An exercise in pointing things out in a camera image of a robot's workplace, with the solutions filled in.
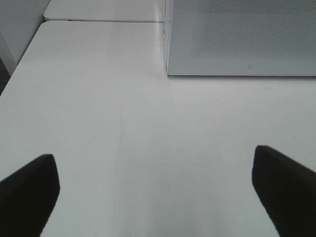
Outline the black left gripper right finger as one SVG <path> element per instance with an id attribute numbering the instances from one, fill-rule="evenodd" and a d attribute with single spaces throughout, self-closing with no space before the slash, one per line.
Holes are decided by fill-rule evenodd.
<path id="1" fill-rule="evenodd" d="M 283 153 L 255 149 L 252 185 L 281 237 L 316 235 L 316 173 Z"/>

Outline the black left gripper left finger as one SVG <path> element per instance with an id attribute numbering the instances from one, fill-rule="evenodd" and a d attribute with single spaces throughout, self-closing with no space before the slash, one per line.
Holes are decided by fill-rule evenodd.
<path id="1" fill-rule="evenodd" d="M 0 235 L 39 237 L 55 207 L 60 182 L 55 158 L 41 155 L 0 183 Z"/>

